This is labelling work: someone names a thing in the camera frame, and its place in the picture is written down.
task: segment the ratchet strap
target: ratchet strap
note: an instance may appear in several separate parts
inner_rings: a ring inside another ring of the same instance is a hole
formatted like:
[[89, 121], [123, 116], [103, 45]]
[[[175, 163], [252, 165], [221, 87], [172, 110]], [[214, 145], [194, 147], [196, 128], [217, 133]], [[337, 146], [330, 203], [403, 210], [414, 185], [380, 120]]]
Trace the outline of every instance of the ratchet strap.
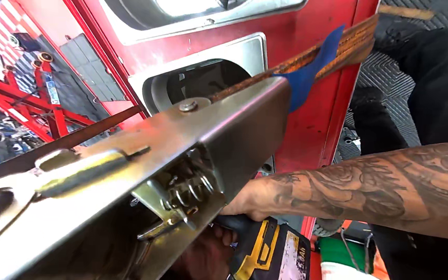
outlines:
[[[326, 77], [344, 66], [363, 62], [371, 53], [373, 48], [373, 35], [377, 23], [378, 15], [374, 15], [364, 22], [360, 22], [357, 25], [343, 31], [341, 39], [338, 43], [335, 58], [320, 69], [319, 72], [317, 72], [314, 82]], [[276, 67], [273, 67], [264, 73], [257, 74], [252, 78], [248, 78], [241, 83], [210, 96], [209, 98], [212, 102], [216, 102], [262, 80], [265, 80], [274, 74], [285, 74], [297, 71], [315, 60], [317, 55], [320, 53], [322, 45], [323, 43], [319, 43], [301, 54], [298, 54], [297, 56], [277, 65]]]

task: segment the bolt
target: bolt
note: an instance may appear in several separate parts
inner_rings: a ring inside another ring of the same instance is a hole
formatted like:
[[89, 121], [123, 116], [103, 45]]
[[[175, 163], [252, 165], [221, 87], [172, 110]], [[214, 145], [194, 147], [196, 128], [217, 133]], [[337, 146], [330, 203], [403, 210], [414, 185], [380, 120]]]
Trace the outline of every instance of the bolt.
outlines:
[[193, 101], [191, 103], [183, 103], [179, 105], [179, 111], [188, 112], [193, 111], [198, 107], [198, 103], [196, 101]]

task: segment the diamond plate floor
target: diamond plate floor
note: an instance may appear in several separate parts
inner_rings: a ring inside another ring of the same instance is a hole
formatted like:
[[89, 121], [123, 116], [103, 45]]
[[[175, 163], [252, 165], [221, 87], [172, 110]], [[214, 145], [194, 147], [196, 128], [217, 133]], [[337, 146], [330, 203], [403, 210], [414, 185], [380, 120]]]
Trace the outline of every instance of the diamond plate floor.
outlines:
[[[448, 29], [448, 0], [382, 0], [381, 3], [423, 10], [439, 9], [440, 11], [430, 21], [418, 19], [409, 21], [427, 29]], [[412, 78], [402, 73], [393, 59], [378, 52], [370, 54], [364, 61], [357, 81], [357, 86], [376, 86], [385, 93], [383, 104], [387, 106], [390, 116], [409, 146], [420, 145], [416, 127], [407, 107], [407, 99], [414, 85]], [[345, 123], [350, 127], [353, 126], [352, 113], [347, 113]], [[339, 146], [341, 154], [344, 149], [347, 149], [347, 146]]]

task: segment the gray panel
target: gray panel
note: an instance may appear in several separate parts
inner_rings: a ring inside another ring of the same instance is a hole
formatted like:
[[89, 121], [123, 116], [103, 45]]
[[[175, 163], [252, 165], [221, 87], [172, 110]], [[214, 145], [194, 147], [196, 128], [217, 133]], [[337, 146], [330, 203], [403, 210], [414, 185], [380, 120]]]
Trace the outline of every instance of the gray panel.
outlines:
[[107, 73], [86, 37], [81, 34], [60, 47], [100, 101], [123, 101], [124, 94]]

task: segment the metal rod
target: metal rod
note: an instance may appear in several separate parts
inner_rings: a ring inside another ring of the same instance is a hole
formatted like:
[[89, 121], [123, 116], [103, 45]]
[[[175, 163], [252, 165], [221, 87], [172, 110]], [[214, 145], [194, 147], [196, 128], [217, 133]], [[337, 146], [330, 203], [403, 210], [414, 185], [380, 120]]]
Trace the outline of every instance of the metal rod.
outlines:
[[47, 143], [37, 149], [26, 152], [20, 156], [0, 163], [0, 177], [13, 173], [25, 172], [34, 168], [34, 162], [50, 152], [58, 149], [71, 149], [86, 140], [102, 133], [103, 131], [114, 127], [115, 125], [127, 120], [141, 111], [139, 106], [133, 106], [125, 111], [121, 111], [113, 116], [105, 118], [102, 121], [91, 124], [85, 128], [76, 130], [62, 138]]

